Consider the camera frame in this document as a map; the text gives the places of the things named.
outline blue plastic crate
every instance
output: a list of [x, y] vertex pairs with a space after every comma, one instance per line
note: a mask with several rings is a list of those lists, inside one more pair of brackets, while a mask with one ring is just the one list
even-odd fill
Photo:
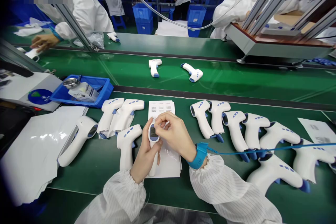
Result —
[[[195, 25], [190, 25], [190, 24], [188, 24], [188, 26], [192, 27], [192, 28], [201, 28], [202, 27], [202, 25], [195, 26]], [[188, 29], [189, 37], [198, 37], [200, 35], [200, 31], [201, 30], [195, 30], [195, 31], [193, 31], [193, 30], [189, 30]]]
[[149, 23], [136, 22], [136, 29], [138, 30], [138, 34], [152, 34], [154, 29], [153, 18]]
[[[69, 75], [68, 78], [78, 78], [79, 75]], [[53, 100], [55, 102], [62, 102], [65, 104], [70, 105], [76, 105], [76, 106], [86, 106], [86, 107], [95, 107], [100, 109], [104, 103], [104, 101], [108, 100], [112, 90], [113, 86], [110, 83], [109, 78], [99, 78], [99, 77], [90, 77], [90, 76], [82, 76], [81, 82], [87, 82], [91, 87], [94, 89], [98, 89], [101, 86], [101, 90], [99, 91], [99, 95], [97, 97], [96, 102], [94, 103], [87, 103], [87, 102], [79, 102], [74, 100], [75, 98], [69, 95], [69, 89], [67, 89], [62, 84], [58, 86], [58, 88], [53, 92], [53, 94], [50, 97], [50, 100]]]
[[137, 23], [149, 23], [153, 19], [152, 11], [143, 3], [133, 6], [134, 18]]
[[202, 25], [206, 11], [203, 6], [190, 5], [187, 14], [188, 25]]

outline blue cord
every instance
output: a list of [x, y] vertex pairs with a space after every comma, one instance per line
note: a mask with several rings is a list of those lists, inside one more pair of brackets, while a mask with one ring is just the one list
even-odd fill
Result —
[[275, 148], [275, 149], [260, 149], [260, 150], [252, 150], [252, 151], [246, 151], [246, 152], [234, 152], [234, 153], [221, 153], [218, 152], [210, 147], [207, 147], [207, 149], [211, 152], [214, 152], [216, 154], [221, 154], [221, 155], [239, 155], [239, 154], [248, 154], [248, 153], [256, 153], [256, 152], [268, 152], [268, 151], [278, 151], [282, 149], [295, 149], [295, 148], [301, 148], [301, 147], [312, 147], [312, 146], [329, 146], [329, 145], [336, 145], [336, 143], [316, 143], [316, 144], [310, 144], [310, 145], [293, 145], [293, 146], [286, 146], [286, 147], [280, 147], [280, 148]]

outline plastic bag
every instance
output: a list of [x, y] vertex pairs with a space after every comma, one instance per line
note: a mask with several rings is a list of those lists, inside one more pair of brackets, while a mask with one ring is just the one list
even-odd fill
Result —
[[[105, 46], [104, 46], [104, 33], [102, 33], [102, 32], [94, 32], [94, 33], [92, 33], [88, 37], [88, 39], [89, 39], [89, 41], [92, 44], [94, 44], [99, 49], [105, 49]], [[76, 46], [84, 47], [84, 45], [82, 44], [82, 42], [78, 38], [73, 43]]]

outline anti-static wrist strap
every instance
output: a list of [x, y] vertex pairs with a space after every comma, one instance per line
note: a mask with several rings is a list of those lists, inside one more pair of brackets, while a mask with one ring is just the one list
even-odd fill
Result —
[[192, 161], [190, 163], [188, 162], [188, 164], [190, 165], [191, 168], [197, 170], [202, 166], [203, 161], [206, 158], [207, 153], [208, 153], [207, 148], [208, 148], [208, 143], [201, 142], [201, 143], [197, 144], [196, 157], [195, 157], [194, 161]]

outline hose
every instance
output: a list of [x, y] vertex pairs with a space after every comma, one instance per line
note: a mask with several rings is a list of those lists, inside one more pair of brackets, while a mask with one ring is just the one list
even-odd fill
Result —
[[184, 26], [182, 24], [176, 23], [170, 19], [168, 19], [167, 17], [163, 16], [161, 13], [157, 12], [156, 10], [154, 10], [145, 0], [140, 0], [144, 5], [146, 5], [152, 12], [156, 13], [158, 16], [160, 16], [161, 18], [163, 18], [164, 20], [173, 23], [177, 26], [183, 27], [183, 28], [187, 28], [189, 30], [203, 30], [206, 29], [210, 26], [212, 26], [214, 23], [216, 23], [219, 19], [221, 19], [226, 13], [228, 13], [233, 7], [235, 7], [237, 4], [239, 4], [242, 0], [237, 1], [234, 5], [232, 5], [222, 16], [220, 16], [219, 18], [217, 18], [216, 20], [214, 20], [212, 23], [208, 24], [207, 26], [204, 27], [200, 27], [200, 28], [193, 28], [193, 27], [188, 27], [188, 26]]

